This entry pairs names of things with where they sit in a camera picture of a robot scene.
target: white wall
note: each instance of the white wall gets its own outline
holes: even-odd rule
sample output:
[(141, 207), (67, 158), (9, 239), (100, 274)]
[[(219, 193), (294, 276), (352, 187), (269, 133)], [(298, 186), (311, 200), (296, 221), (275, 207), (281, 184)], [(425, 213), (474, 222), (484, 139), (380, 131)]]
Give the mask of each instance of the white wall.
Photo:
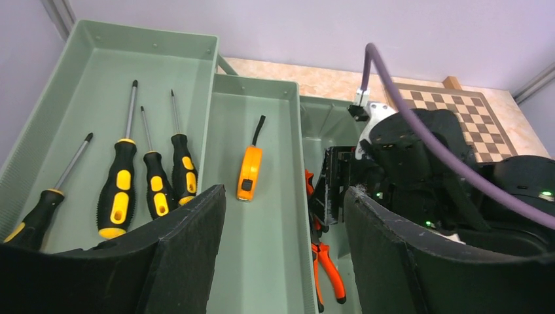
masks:
[(224, 56), (515, 90), (551, 64), (554, 0), (70, 0), (77, 18), (218, 35)]
[(40, 0), (0, 1), (0, 165), (34, 108), (64, 41)]
[(520, 110), (555, 159), (555, 80), (521, 103)]

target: screwdriver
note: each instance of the screwdriver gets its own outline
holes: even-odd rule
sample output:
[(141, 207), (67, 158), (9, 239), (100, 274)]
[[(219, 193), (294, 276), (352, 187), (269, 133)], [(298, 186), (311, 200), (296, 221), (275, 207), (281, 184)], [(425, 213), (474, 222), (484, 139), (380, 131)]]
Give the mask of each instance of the screwdriver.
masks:
[(52, 216), (65, 198), (60, 187), (91, 139), (92, 133), (89, 133), (54, 188), (41, 192), (38, 204), (23, 218), (21, 224), (4, 240), (4, 243), (34, 251), (41, 249), (46, 231), (52, 222)]
[(175, 135), (171, 137), (171, 143), (173, 144), (171, 182), (175, 196), (179, 200), (179, 205), (184, 205), (196, 195), (196, 178), (198, 173), (187, 148), (187, 136), (179, 131), (177, 105), (175, 104), (173, 90), (171, 90), (171, 102), (173, 104), (173, 120), (175, 122)]
[(125, 234), (135, 211), (133, 157), (137, 147), (131, 139), (131, 124), (138, 84), (137, 80), (133, 81), (125, 137), (114, 145), (116, 156), (98, 198), (96, 225), (98, 234), (105, 239)]
[(152, 219), (156, 219), (176, 209), (177, 202), (173, 196), (168, 176), (162, 167), (162, 155), (152, 149), (149, 125), (143, 106), (141, 106), (141, 114), (147, 132), (147, 142), (149, 142), (149, 151), (143, 157), (147, 165), (147, 205)]

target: screwdriver shaft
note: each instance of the screwdriver shaft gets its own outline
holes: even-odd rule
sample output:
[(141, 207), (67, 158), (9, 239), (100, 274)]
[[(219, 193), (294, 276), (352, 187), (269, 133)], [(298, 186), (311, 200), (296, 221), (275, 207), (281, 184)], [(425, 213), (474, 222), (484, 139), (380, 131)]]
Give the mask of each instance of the screwdriver shaft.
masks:
[(60, 187), (62, 186), (63, 182), (65, 181), (65, 178), (67, 178), (67, 175), (69, 174), (69, 172), (71, 171), (71, 169), (73, 169), (73, 166), (75, 165), (75, 163), (77, 162), (77, 160), (79, 159), (79, 157), (81, 157), (81, 154), (83, 153), (83, 151), (85, 150), (86, 146), (89, 144), (90, 140), (92, 139), (92, 133), (89, 133), (87, 135), (87, 137), (85, 138), (85, 140), (83, 141), (83, 143), (81, 144), (81, 146), (79, 147), (79, 150), (75, 153), (75, 155), (73, 156), (73, 158), (71, 159), (71, 161), (69, 162), (69, 165), (67, 165), (67, 168), (65, 169), (65, 171), (62, 173), (62, 176), (60, 177), (60, 179), (58, 180), (58, 182), (56, 183), (56, 185), (54, 186), (55, 190), (59, 190)]
[(131, 87), (131, 101), (129, 102), (129, 111), (127, 113), (127, 126), (125, 129), (125, 138), (131, 138), (131, 122), (133, 121), (133, 111), (135, 109), (135, 96), (137, 95), (137, 86), (139, 85), (137, 80), (133, 81)]
[(173, 121), (175, 122), (175, 132), (180, 133), (179, 119), (177, 118), (177, 105), (175, 104), (175, 94), (173, 93), (173, 90), (171, 90), (171, 103), (173, 105)]
[(147, 133), (147, 142), (149, 143), (149, 152), (152, 152), (152, 142), (151, 142), (151, 133), (149, 131), (149, 124), (147, 123), (147, 115), (145, 114), (145, 108), (141, 106), (141, 114), (143, 115), (143, 123), (145, 125), (145, 131)]

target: black strap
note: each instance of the black strap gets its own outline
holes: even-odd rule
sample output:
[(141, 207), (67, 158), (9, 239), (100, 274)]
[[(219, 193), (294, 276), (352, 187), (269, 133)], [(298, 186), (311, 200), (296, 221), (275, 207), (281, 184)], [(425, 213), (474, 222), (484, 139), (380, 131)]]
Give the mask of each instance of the black strap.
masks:
[(262, 125), (264, 124), (265, 120), (266, 120), (266, 116), (264, 115), (260, 116), (260, 121), (257, 126), (257, 130), (255, 131), (255, 136), (253, 137), (253, 146), (257, 145), (257, 139), (259, 139), (260, 129), (262, 128)]

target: metal frame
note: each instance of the metal frame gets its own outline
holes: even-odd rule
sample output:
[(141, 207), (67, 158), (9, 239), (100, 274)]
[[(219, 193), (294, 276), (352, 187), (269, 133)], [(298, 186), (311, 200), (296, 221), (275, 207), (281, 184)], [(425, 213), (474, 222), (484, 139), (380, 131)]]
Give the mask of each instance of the metal frame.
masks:
[(75, 24), (75, 14), (71, 10), (68, 0), (41, 0), (41, 2), (60, 36), (66, 41), (73, 24)]
[(555, 80), (555, 63), (552, 63), (545, 70), (539, 73), (534, 79), (529, 81), (521, 89), (513, 94), (514, 101), (520, 105), (528, 98), (542, 90), (545, 86)]

